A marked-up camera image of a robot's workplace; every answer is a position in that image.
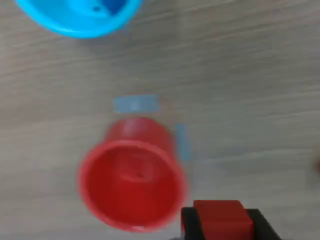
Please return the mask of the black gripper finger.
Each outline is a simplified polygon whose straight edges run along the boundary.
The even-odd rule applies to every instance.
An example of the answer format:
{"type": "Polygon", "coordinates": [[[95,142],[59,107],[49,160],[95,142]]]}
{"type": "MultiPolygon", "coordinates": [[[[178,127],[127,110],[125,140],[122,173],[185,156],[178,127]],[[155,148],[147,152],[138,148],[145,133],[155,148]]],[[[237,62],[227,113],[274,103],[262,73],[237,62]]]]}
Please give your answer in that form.
{"type": "Polygon", "coordinates": [[[194,207],[181,209],[181,239],[205,240],[200,217],[194,207]]]}
{"type": "Polygon", "coordinates": [[[246,211],[253,221],[254,240],[281,240],[259,209],[247,208],[246,211]]]}

